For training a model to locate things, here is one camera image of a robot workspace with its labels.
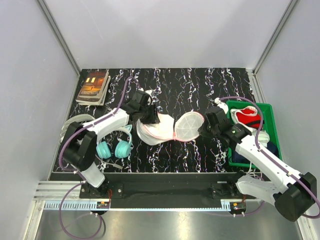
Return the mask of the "white pink mesh laundry bag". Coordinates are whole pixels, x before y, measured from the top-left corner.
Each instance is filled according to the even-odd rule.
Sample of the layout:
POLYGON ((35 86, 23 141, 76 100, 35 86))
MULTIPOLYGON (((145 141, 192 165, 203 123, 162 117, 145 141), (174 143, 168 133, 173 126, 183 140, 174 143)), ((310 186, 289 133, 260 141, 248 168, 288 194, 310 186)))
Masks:
POLYGON ((184 113, 178 120, 168 114, 158 114, 159 123, 145 124, 136 122, 139 138, 149 146, 168 141, 190 142, 199 137, 199 128, 205 119, 195 111, 184 113))

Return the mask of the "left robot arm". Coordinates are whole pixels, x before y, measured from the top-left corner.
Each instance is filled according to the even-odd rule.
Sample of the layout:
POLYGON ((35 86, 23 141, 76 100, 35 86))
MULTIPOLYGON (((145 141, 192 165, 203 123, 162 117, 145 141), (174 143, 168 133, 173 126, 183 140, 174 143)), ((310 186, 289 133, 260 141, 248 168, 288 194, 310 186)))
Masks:
POLYGON ((64 135, 59 161, 66 161, 79 174, 84 183, 89 184, 90 192, 97 198, 108 193, 108 181, 95 164, 96 155, 109 158, 111 152, 103 138, 112 132, 123 132, 128 141, 122 140, 114 150, 120 159, 131 152, 132 128, 136 122, 158 124, 157 107, 153 103, 153 90, 137 90, 131 99, 120 101, 119 106, 95 120, 80 124, 72 122, 64 135))

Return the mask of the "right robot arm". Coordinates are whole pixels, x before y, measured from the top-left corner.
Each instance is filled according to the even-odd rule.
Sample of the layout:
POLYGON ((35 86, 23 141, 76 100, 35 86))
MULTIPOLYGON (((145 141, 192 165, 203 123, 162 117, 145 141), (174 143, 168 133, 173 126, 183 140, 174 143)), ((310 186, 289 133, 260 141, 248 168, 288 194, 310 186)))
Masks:
POLYGON ((319 204, 317 179, 313 174, 302 174, 281 161, 256 141, 246 127, 233 124, 222 108, 210 108, 205 113, 204 123, 198 131, 203 137, 220 140, 252 162, 268 178, 263 181, 242 175, 237 181, 227 185, 230 197, 236 199, 241 195, 250 195, 260 199, 273 205, 290 222, 304 216, 313 204, 319 204))

